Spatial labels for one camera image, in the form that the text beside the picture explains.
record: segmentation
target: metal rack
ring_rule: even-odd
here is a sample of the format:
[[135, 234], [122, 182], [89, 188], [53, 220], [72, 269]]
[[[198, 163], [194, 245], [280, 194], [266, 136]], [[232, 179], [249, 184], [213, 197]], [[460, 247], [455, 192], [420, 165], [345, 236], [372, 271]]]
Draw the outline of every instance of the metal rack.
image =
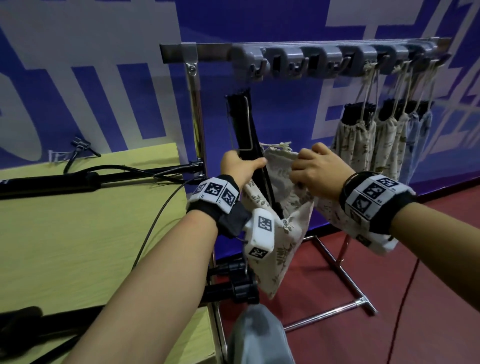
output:
[[[206, 175], [206, 145], [200, 100], [200, 77], [198, 62], [227, 61], [232, 63], [233, 74], [240, 82], [259, 82], [264, 78], [298, 79], [315, 77], [335, 78], [339, 75], [360, 77], [364, 66], [376, 63], [381, 74], [391, 74], [396, 66], [410, 62], [413, 75], [425, 71], [431, 61], [441, 64], [450, 38], [376, 39], [355, 41], [322, 42], [262, 42], [262, 43], [180, 43], [160, 44], [164, 64], [183, 63], [190, 93], [195, 150], [199, 161], [204, 162]], [[330, 267], [354, 294], [355, 299], [345, 305], [284, 326], [286, 332], [323, 320], [357, 307], [367, 314], [378, 311], [358, 288], [341, 266], [350, 242], [346, 237], [338, 258], [328, 251], [317, 236], [308, 236], [303, 241], [312, 241]], [[218, 339], [223, 358], [227, 345], [218, 305], [213, 304]]]

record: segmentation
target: yellow table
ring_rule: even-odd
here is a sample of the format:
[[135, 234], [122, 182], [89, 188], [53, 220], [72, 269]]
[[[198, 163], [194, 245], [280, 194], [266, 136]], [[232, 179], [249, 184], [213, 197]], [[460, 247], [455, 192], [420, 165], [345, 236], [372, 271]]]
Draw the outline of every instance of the yellow table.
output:
[[[179, 163], [175, 144], [83, 158], [71, 171], [100, 164], [140, 169]], [[0, 180], [61, 174], [65, 162], [0, 170]], [[108, 170], [99, 173], [113, 173]], [[0, 312], [39, 306], [44, 314], [105, 304], [130, 272], [142, 241], [177, 185], [151, 180], [95, 192], [0, 201]], [[180, 190], [158, 219], [146, 251], [185, 213]], [[46, 343], [10, 363], [29, 363], [65, 340]], [[166, 363], [215, 362], [207, 307], [199, 308]]]

